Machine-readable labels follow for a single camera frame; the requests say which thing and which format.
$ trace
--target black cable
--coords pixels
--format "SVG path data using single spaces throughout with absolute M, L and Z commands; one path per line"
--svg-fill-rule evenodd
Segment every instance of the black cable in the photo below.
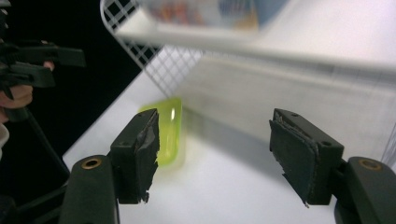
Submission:
M 55 165 L 63 171 L 67 176 L 70 176 L 70 171 L 67 166 L 64 164 L 64 161 L 58 156 L 58 154 L 53 149 L 50 141 L 47 139 L 47 136 L 44 134 L 43 130 L 41 129 L 40 125 L 38 124 L 37 120 L 33 116 L 32 112 L 25 107 L 28 113 L 28 122 L 31 125 L 33 131 L 37 135 L 38 139 L 40 140 L 41 144 L 43 145 L 44 149 L 46 149 L 47 153 L 51 157 L 51 159 L 55 162 Z

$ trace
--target finger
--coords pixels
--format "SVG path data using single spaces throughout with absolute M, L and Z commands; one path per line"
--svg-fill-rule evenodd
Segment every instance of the finger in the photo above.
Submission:
M 48 67 L 51 72 L 53 71 L 53 69 L 55 69 L 55 64 L 51 61 L 44 62 L 43 66 Z
M 25 97 L 27 95 L 32 95 L 33 87 L 20 85 L 20 86 L 11 87 L 10 90 L 14 100 L 18 100 L 19 98 Z M 6 94 L 3 91 L 0 91 L 0 104 L 7 101 L 10 101 L 10 99 L 6 96 Z
M 0 108 L 0 123 L 6 123 L 8 121 L 8 117 L 4 112 L 3 108 Z
M 7 100 L 1 103 L 1 106 L 4 108 L 9 108 L 9 109 L 16 109 L 16 108 L 21 108 L 26 105 L 29 105 L 33 101 L 33 95 L 26 95 L 18 99 L 14 100 Z

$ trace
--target yellow object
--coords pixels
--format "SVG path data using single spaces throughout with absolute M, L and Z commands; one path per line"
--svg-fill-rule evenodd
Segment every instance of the yellow object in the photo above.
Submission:
M 157 162 L 161 165 L 171 163 L 177 155 L 181 128 L 181 100 L 171 98 L 152 105 L 145 105 L 139 112 L 157 108 L 160 114 L 160 151 Z

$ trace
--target wire grid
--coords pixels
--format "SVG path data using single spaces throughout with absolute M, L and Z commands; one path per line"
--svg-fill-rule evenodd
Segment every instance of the wire grid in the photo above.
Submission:
M 136 0 L 101 0 L 102 20 L 113 34 L 139 8 Z M 203 52 L 176 46 L 153 46 L 115 37 L 134 62 L 167 97 L 196 65 Z
M 136 0 L 101 0 L 101 15 L 105 27 L 114 36 L 115 30 L 117 30 L 126 19 L 133 15 L 134 11 L 138 8 L 139 5 Z M 241 62 L 254 61 L 267 68 L 279 66 L 281 64 L 283 64 L 282 66 L 285 65 L 277 60 L 252 59 L 220 52 L 185 49 L 176 46 L 152 46 L 150 43 L 136 43 L 133 40 L 126 42 L 117 37 L 115 38 L 167 97 L 173 94 L 177 86 L 196 65 L 203 54 L 220 56 L 223 58 L 237 58 Z M 340 69 L 326 64 L 314 63 L 293 64 L 289 62 L 288 66 L 295 73 L 312 71 L 331 73 L 334 69 Z M 382 162 L 389 166 L 396 163 L 395 142 L 396 126 L 390 135 L 387 148 L 382 158 Z

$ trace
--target metal screw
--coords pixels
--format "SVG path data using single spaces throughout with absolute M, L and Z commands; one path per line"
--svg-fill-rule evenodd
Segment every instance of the metal screw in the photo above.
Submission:
M 359 160 L 359 164 L 369 170 L 372 171 L 380 171 L 382 170 L 382 165 L 376 161 L 371 161 L 371 160 L 366 160 L 366 159 L 361 159 Z
M 82 163 L 81 167 L 84 170 L 94 169 L 102 164 L 102 160 L 99 158 L 91 158 Z

